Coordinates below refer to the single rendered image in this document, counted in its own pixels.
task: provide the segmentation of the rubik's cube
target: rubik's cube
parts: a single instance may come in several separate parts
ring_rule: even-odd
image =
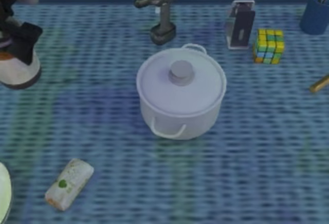
[[[255,63],[278,64],[284,51],[282,30],[258,29],[252,52]]]

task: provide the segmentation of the white jar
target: white jar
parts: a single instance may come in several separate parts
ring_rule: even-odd
[[[216,122],[226,76],[204,47],[186,44],[148,58],[137,73],[144,121],[163,138],[188,140]]]

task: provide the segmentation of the pencil holder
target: pencil holder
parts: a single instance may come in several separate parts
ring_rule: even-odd
[[[308,0],[300,28],[309,35],[324,34],[329,24],[329,1]]]

